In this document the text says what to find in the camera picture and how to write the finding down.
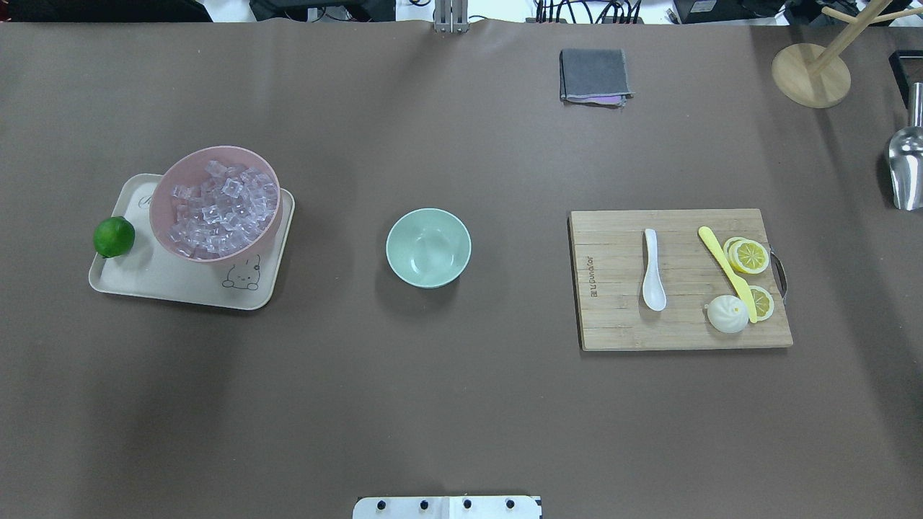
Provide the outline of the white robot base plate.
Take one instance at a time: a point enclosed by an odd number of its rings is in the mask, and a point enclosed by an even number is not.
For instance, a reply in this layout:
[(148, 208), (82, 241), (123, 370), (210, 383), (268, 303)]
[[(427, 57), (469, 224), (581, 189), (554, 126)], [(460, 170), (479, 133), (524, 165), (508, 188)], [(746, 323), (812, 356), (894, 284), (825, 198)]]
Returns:
[(528, 495), (366, 497), (353, 518), (542, 518), (541, 498)]

